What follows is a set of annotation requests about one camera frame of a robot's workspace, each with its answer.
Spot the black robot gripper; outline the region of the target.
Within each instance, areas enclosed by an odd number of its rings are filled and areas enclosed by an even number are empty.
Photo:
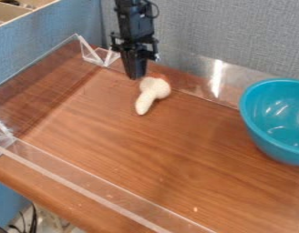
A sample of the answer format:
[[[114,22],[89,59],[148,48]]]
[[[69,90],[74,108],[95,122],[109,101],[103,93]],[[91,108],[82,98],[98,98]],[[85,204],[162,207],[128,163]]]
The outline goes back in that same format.
[[[150,12],[117,12],[118,33],[110,33],[112,50],[121,55],[129,78],[141,78],[146,70],[146,59],[157,60],[154,18]]]

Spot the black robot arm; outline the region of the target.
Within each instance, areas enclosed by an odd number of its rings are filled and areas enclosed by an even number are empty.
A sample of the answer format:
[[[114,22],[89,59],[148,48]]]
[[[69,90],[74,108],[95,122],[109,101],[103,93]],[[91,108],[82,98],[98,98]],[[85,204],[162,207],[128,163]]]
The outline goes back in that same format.
[[[145,75],[146,61],[158,59],[149,0],[114,0],[118,33],[110,33],[110,49],[120,53],[125,73],[134,80]]]

